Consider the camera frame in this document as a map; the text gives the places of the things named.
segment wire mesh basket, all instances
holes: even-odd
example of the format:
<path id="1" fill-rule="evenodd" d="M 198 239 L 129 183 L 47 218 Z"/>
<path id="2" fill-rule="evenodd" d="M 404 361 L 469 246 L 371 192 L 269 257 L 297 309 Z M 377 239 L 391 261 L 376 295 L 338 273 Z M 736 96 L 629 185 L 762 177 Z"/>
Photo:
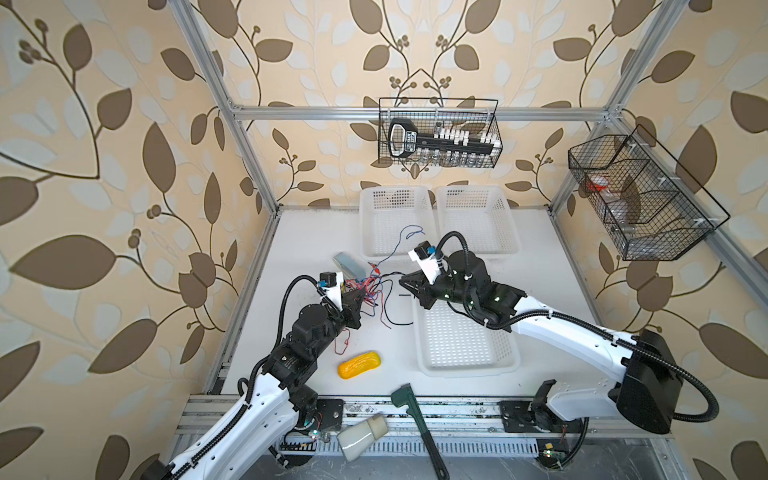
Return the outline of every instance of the wire mesh basket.
<path id="1" fill-rule="evenodd" d="M 379 158 L 403 166 L 493 168 L 504 147 L 497 106 L 475 98 L 380 98 Z"/>
<path id="2" fill-rule="evenodd" d="M 651 156 L 652 147 L 674 161 L 674 174 Z M 630 135 L 603 135 L 571 148 L 568 168 L 624 260 L 676 260 L 730 218 L 642 125 Z M 705 213 L 702 203 L 712 211 Z"/>

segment wallpaper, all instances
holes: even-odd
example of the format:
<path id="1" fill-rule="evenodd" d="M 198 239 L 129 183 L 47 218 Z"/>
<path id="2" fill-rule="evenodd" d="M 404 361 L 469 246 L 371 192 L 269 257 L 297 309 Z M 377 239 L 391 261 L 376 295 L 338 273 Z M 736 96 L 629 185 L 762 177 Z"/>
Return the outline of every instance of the wallpaper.
<path id="1" fill-rule="evenodd" d="M 766 14 L 765 2 L 690 2 L 624 114 L 679 155 L 733 215 L 723 228 L 768 268 Z M 693 475 L 764 477 L 768 313 L 705 243 L 674 262 L 621 261 L 586 195 L 574 193 L 558 218 L 607 326 L 662 333 L 720 403 L 712 422 L 673 424 Z M 686 385 L 677 411 L 705 408 Z"/>
<path id="2" fill-rule="evenodd" d="M 601 107 L 654 0 L 192 0 L 229 94 L 252 106 L 495 98 Z"/>
<path id="3" fill-rule="evenodd" d="M 168 8 L 0 0 L 0 477 L 138 478 L 266 223 Z"/>
<path id="4" fill-rule="evenodd" d="M 548 205 L 568 172 L 568 148 L 585 141 L 584 122 L 501 122 L 494 168 L 423 167 L 378 158 L 377 126 L 346 121 L 254 121 L 248 133 L 279 204 L 355 206 L 379 185 L 497 184 L 511 206 Z"/>

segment white table surface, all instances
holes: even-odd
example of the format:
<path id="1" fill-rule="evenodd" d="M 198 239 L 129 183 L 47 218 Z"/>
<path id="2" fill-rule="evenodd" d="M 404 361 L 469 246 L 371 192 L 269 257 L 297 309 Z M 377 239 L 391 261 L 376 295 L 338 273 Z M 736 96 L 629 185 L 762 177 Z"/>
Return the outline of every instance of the white table surface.
<path id="1" fill-rule="evenodd" d="M 512 219 L 518 231 L 520 251 L 503 260 L 487 260 L 491 278 L 520 288 L 548 305 L 594 323 L 546 211 L 513 210 Z M 321 272 L 336 271 L 332 258 L 342 251 L 363 263 L 359 256 L 358 230 L 357 212 L 283 212 L 222 393 L 237 393 L 237 380 L 247 378 L 253 365 L 272 349 L 280 301 L 293 278 L 300 274 L 317 278 Z M 410 262 L 387 261 L 382 265 L 383 273 L 396 270 L 410 273 L 417 269 L 416 264 Z M 396 281 L 394 285 L 387 313 L 394 322 L 409 323 L 412 321 L 412 297 L 399 296 L 399 293 L 407 292 Z M 317 301 L 317 293 L 310 284 L 299 282 L 286 308 L 283 334 L 290 331 L 302 307 Z M 416 360 L 414 326 L 388 329 L 379 321 L 378 308 L 376 313 L 376 318 L 363 315 L 362 327 L 351 330 L 349 347 L 344 355 L 336 355 L 331 345 L 320 356 L 317 372 L 307 382 L 309 387 L 326 396 L 388 396 L 402 384 L 410 382 L 414 392 L 420 396 L 532 396 L 548 379 L 597 382 L 601 378 L 600 372 L 593 366 L 527 336 L 516 338 L 521 365 L 514 372 L 448 379 L 427 376 L 421 372 Z M 337 343 L 340 351 L 343 343 Z M 382 365 L 378 369 L 349 380 L 339 377 L 336 367 L 341 362 L 371 350 L 381 356 Z"/>

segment perforated basket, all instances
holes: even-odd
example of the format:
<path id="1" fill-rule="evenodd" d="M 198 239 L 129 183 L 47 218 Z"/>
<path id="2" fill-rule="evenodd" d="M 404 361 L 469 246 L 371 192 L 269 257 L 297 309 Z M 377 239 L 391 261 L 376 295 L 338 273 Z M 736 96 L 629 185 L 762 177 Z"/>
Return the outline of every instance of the perforated basket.
<path id="1" fill-rule="evenodd" d="M 426 375 L 490 376 L 514 372 L 520 366 L 514 335 L 478 325 L 440 300 L 430 310 L 423 309 L 417 299 L 412 305 L 416 358 Z"/>
<path id="2" fill-rule="evenodd" d="M 509 204 L 495 185 L 455 185 L 437 189 L 440 234 L 456 230 L 467 239 L 469 249 L 484 258 L 499 258 L 520 250 Z M 446 255 L 459 249 L 450 240 Z"/>
<path id="3" fill-rule="evenodd" d="M 360 254 L 369 261 L 384 260 L 395 247 L 391 260 L 410 261 L 409 250 L 425 240 L 432 245 L 439 240 L 429 191 L 424 187 L 366 188 L 360 194 L 359 211 Z M 408 233 L 419 230 L 409 228 L 403 232 L 408 225 L 420 226 L 424 234 L 406 239 Z"/>

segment yellow vegetable toy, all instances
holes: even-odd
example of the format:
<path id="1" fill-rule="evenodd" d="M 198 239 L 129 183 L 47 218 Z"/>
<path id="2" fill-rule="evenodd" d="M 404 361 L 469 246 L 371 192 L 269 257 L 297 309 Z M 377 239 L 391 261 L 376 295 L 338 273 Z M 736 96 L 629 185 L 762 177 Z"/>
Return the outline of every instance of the yellow vegetable toy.
<path id="1" fill-rule="evenodd" d="M 373 370 L 382 364 L 376 352 L 363 353 L 339 365 L 339 376 L 345 380 L 351 379 L 368 370 Z"/>

